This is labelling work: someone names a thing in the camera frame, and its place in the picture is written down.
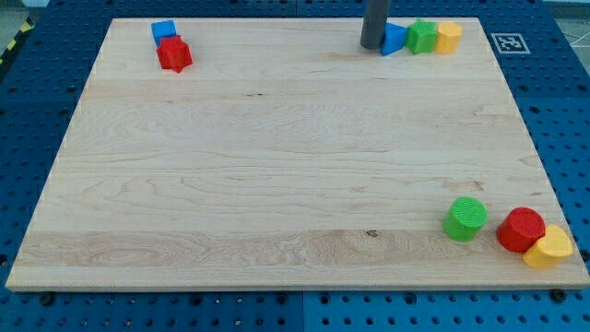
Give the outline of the grey cylindrical robot arm stick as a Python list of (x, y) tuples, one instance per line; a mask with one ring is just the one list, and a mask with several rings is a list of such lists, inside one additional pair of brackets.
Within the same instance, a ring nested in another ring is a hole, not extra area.
[(362, 22), (360, 45), (367, 50), (381, 47), (391, 0), (368, 0)]

